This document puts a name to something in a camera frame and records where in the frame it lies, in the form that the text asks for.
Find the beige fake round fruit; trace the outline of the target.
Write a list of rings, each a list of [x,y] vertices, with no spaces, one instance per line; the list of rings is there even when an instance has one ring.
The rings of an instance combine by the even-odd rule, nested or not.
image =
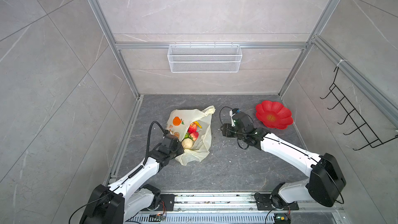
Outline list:
[[[192,149],[192,147],[194,145],[194,141],[190,138],[186,138],[181,142],[181,144],[182,144],[183,149]]]

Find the cream plastic bag orange print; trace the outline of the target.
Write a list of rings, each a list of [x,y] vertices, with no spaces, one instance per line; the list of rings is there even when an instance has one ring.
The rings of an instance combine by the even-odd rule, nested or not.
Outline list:
[[[199,137],[194,142],[192,149],[184,149],[184,153],[176,157],[176,160],[181,165],[186,166],[193,161],[201,162],[209,155],[211,147],[211,120],[215,111],[216,109],[214,106],[209,106],[202,111],[194,109],[174,110],[171,112],[166,124],[166,129],[181,142],[184,140],[184,136],[191,123],[198,121],[202,126],[202,128],[197,128]]]

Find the red flower-shaped plastic bowl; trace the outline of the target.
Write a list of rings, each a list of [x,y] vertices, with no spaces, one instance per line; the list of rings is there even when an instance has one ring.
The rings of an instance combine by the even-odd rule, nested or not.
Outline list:
[[[280,102],[263,101],[256,106],[256,117],[266,127],[285,130],[294,120],[292,112]]]

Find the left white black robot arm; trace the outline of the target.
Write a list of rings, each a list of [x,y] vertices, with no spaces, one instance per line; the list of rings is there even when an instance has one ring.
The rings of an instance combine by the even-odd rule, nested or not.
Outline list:
[[[160,190],[146,184],[168,163],[182,155],[181,141],[166,134],[163,141],[148,152],[146,159],[118,181],[108,186],[98,185],[88,203],[83,206],[81,224],[123,224],[144,208],[156,208]]]

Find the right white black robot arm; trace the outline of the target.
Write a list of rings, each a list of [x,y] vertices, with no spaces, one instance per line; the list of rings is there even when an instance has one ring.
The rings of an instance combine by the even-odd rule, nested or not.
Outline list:
[[[224,137],[236,138],[247,147],[275,155],[307,177],[294,183],[280,183],[269,196],[273,208],[283,209],[297,201],[315,201],[325,207],[344,204],[342,191],[346,179],[333,155],[304,150],[265,128],[256,128],[253,119],[238,108],[231,108],[229,115],[231,122],[221,126]]]

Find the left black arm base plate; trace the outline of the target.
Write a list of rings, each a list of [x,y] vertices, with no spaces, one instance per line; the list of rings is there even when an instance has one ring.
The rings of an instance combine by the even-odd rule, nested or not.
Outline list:
[[[148,207],[150,211],[173,211],[175,205],[175,195],[173,194],[160,194],[155,196],[152,204]]]

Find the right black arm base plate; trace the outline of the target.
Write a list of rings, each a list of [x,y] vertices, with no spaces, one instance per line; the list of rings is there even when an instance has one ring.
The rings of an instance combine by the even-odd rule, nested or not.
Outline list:
[[[254,194],[255,202],[257,205],[257,209],[259,211],[270,211],[272,209],[276,210],[284,210],[284,211],[298,211],[299,206],[297,202],[286,203],[278,196],[274,196],[272,194]]]

